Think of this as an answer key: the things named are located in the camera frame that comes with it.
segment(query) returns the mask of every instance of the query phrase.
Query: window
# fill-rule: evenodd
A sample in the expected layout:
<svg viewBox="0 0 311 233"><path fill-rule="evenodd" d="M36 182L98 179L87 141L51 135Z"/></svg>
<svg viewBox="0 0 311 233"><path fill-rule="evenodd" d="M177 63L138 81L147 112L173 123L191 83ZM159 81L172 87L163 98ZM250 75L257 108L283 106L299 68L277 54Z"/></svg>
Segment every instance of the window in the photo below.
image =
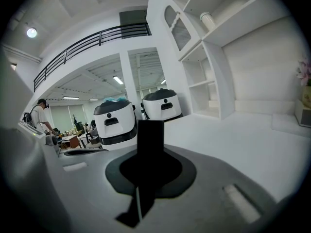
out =
<svg viewBox="0 0 311 233"><path fill-rule="evenodd" d="M181 19L177 20L172 30L172 34L174 36L179 51L181 51L183 47L191 40L191 36Z"/></svg>
<svg viewBox="0 0 311 233"><path fill-rule="evenodd" d="M167 6L164 12L164 17L166 20L166 23L169 27L172 26L175 18L176 18L177 13L171 6Z"/></svg>

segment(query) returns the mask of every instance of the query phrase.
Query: table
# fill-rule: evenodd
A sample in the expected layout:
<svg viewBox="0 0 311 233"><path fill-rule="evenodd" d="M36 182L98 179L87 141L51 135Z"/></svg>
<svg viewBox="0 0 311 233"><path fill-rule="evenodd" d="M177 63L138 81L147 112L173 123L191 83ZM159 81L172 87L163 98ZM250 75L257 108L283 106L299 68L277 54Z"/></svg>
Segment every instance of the table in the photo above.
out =
<svg viewBox="0 0 311 233"><path fill-rule="evenodd" d="M80 146L81 148L79 139L76 135L66 136L62 140L63 140L63 143L69 143L69 146L72 149L76 148L77 146Z"/></svg>

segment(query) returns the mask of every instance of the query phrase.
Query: black robot lid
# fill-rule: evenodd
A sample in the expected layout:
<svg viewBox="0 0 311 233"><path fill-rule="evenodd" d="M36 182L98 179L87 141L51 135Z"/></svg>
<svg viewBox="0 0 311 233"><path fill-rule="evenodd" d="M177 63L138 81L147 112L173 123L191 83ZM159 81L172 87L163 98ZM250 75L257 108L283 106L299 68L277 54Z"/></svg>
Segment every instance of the black robot lid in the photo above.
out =
<svg viewBox="0 0 311 233"><path fill-rule="evenodd" d="M146 95L143 99L147 101L155 101L160 99L166 99L177 95L173 90L161 89L156 92Z"/></svg>
<svg viewBox="0 0 311 233"><path fill-rule="evenodd" d="M96 115L106 114L106 113L109 113L112 111L117 111L119 109L126 107L130 103L131 102L128 100L122 100L122 101L117 101L117 102L106 101L106 102L102 103L100 106L97 106L95 108L93 115L96 116Z"/></svg>

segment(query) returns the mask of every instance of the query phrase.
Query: black metal railing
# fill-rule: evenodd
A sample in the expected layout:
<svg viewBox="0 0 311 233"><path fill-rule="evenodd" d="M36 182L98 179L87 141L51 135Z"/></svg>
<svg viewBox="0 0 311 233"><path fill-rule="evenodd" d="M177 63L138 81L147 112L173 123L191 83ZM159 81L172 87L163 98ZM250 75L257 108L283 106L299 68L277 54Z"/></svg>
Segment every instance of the black metal railing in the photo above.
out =
<svg viewBox="0 0 311 233"><path fill-rule="evenodd" d="M76 56L77 54L90 49L95 46L101 46L103 43L115 40L126 39L137 36L150 35L150 31L147 23L134 23L122 26L116 26L110 29L105 29L97 33L91 34L70 47L66 48L54 59L52 59L34 80L34 91L38 86L46 80L46 78L55 71L61 65L65 65L68 60Z"/></svg>

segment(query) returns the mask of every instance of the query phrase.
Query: black post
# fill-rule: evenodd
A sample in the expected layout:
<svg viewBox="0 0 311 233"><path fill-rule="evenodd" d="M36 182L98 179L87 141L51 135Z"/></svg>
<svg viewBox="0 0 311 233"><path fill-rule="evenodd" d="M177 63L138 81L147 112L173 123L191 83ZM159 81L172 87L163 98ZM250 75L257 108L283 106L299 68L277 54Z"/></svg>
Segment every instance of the black post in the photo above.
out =
<svg viewBox="0 0 311 233"><path fill-rule="evenodd" d="M150 32L149 32L149 30L148 30L147 23L145 23L145 28L146 28L147 34L150 35Z"/></svg>
<svg viewBox="0 0 311 233"><path fill-rule="evenodd" d="M99 34L99 45L102 45L102 31Z"/></svg>
<svg viewBox="0 0 311 233"><path fill-rule="evenodd" d="M66 49L66 52L65 52L64 64L66 64L66 57L67 57L67 49Z"/></svg>

